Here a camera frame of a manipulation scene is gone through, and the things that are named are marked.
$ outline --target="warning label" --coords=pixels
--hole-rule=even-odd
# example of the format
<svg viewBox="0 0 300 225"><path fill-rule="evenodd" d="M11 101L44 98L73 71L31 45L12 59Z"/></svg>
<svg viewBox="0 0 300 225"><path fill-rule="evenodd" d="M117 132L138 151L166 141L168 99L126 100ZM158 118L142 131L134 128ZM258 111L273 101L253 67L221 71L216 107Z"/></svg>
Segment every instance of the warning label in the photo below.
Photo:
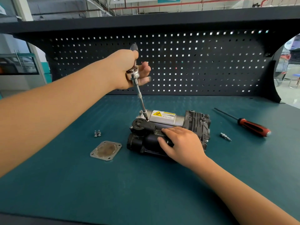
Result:
<svg viewBox="0 0 300 225"><path fill-rule="evenodd" d="M152 111L151 116L166 118L166 119L171 119L171 120L175 119L175 114L169 113L169 112L164 112L164 111L159 111L159 110Z"/></svg>

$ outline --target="hand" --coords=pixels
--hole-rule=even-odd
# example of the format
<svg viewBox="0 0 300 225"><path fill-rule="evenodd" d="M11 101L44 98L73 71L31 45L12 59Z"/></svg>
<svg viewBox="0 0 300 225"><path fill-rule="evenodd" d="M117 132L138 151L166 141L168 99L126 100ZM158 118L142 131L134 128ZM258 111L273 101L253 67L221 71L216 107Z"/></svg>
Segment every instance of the hand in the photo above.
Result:
<svg viewBox="0 0 300 225"><path fill-rule="evenodd" d="M159 137L158 142L166 154L181 165L193 170L208 158L203 150L198 136L182 127L162 129L162 132L172 140L174 146L170 147L166 141Z"/></svg>
<svg viewBox="0 0 300 225"><path fill-rule="evenodd" d="M132 87L132 81L126 78L126 71L131 69L134 65L134 60L139 57L137 51L131 50L118 50L108 56L107 58L101 60L108 63L105 66L106 71L109 73L110 83L113 85L114 89L127 89ZM151 71L150 66L145 61L142 65L138 66L140 77L138 79L139 85L144 85L151 81L151 77L148 76Z"/></svg>

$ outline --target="red and black screwdriver handle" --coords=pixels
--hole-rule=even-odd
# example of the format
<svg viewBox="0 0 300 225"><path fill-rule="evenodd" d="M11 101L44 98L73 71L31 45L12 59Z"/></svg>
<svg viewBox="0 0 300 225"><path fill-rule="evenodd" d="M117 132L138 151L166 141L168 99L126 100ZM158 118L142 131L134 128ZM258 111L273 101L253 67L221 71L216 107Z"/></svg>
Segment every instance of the red and black screwdriver handle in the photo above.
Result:
<svg viewBox="0 0 300 225"><path fill-rule="evenodd" d="M247 121L244 118L239 118L238 124L246 127L247 129L250 129L251 131L253 131L261 136L270 136L270 134L271 134L271 130L269 130L268 128L266 128L262 125L253 123L251 121Z"/></svg>

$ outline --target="forearm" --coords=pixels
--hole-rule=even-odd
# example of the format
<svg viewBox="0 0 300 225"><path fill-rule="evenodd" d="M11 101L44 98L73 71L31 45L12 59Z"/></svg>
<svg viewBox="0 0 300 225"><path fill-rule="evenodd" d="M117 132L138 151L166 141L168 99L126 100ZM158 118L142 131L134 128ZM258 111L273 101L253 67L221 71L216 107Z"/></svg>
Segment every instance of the forearm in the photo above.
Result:
<svg viewBox="0 0 300 225"><path fill-rule="evenodd" d="M209 158L193 171L215 191L240 224L300 224Z"/></svg>
<svg viewBox="0 0 300 225"><path fill-rule="evenodd" d="M113 90L91 64L43 87L0 100L0 177L49 143Z"/></svg>

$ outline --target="bolt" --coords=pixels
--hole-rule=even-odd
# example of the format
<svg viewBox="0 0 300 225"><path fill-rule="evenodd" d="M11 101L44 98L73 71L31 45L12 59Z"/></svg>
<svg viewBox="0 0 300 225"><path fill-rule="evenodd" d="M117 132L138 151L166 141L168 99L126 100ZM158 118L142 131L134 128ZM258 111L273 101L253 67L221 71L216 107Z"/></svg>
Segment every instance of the bolt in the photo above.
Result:
<svg viewBox="0 0 300 225"><path fill-rule="evenodd" d="M230 139L229 137L227 137L227 136L226 136L225 134L223 134L223 133L220 133L220 136L223 137L223 138L225 138L226 140L231 141L231 139Z"/></svg>

